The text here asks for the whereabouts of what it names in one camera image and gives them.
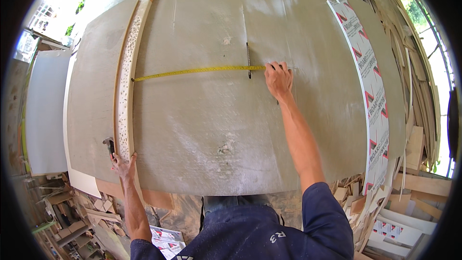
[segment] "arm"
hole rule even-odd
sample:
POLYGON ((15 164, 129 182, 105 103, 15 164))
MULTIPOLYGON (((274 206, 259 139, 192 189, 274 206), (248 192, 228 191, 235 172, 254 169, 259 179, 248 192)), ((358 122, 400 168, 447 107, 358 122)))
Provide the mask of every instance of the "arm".
POLYGON ((270 93, 279 101, 286 139, 292 160, 300 176, 302 194, 317 182, 326 182, 321 168, 321 157, 308 124, 292 96, 292 70, 285 62, 265 64, 266 84, 270 93))
POLYGON ((112 164, 114 165, 115 172, 122 180, 124 189, 125 223, 130 234, 130 239, 132 241, 143 239, 150 243, 153 235, 149 228, 143 204, 135 188, 135 162, 137 154, 133 154, 128 164, 123 163, 123 160, 115 153, 113 155, 112 164))

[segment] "printed number on shirt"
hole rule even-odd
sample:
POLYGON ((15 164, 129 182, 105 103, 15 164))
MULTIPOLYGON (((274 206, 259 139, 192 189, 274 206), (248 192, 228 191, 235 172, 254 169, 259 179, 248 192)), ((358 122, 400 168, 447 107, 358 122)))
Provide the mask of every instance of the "printed number on shirt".
POLYGON ((286 234, 284 234, 283 231, 276 232, 276 234, 271 235, 271 237, 269 238, 269 240, 271 241, 271 243, 274 243, 274 242, 277 240, 276 236, 277 236, 278 238, 281 238, 281 237, 286 237, 286 234))

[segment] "hammer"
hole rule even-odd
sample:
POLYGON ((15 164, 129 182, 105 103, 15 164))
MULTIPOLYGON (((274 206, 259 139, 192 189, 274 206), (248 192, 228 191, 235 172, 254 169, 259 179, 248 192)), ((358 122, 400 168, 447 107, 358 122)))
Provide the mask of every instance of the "hammer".
POLYGON ((114 149, 114 138, 113 137, 107 137, 103 140, 103 144, 106 144, 108 146, 108 151, 109 151, 109 157, 111 158, 111 161, 114 159, 114 156, 112 153, 115 153, 116 150, 114 149))

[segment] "jeans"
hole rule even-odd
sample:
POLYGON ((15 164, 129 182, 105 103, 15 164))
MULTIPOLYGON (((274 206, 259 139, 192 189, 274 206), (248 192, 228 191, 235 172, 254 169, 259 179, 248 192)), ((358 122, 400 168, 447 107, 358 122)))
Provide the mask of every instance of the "jeans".
POLYGON ((238 205, 266 205, 273 207, 265 194, 248 196, 205 196, 204 211, 205 216, 221 209, 238 205))

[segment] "green foliage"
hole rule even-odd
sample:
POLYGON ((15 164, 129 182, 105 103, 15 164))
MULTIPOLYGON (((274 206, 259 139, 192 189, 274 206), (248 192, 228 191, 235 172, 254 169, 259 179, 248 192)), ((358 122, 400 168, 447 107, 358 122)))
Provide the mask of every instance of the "green foliage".
POLYGON ((429 27, 422 10, 420 10, 419 5, 414 0, 401 0, 401 2, 418 32, 429 27))
POLYGON ((433 165, 433 173, 436 173, 436 166, 441 164, 441 161, 436 161, 436 163, 433 165))
POLYGON ((85 6, 85 0, 82 0, 79 4, 77 9, 75 10, 75 14, 78 14, 80 11, 82 11, 82 8, 85 6))
POLYGON ((72 30, 74 29, 74 25, 75 25, 75 23, 74 23, 73 25, 69 26, 69 27, 67 28, 66 33, 65 33, 64 35, 70 36, 72 30))

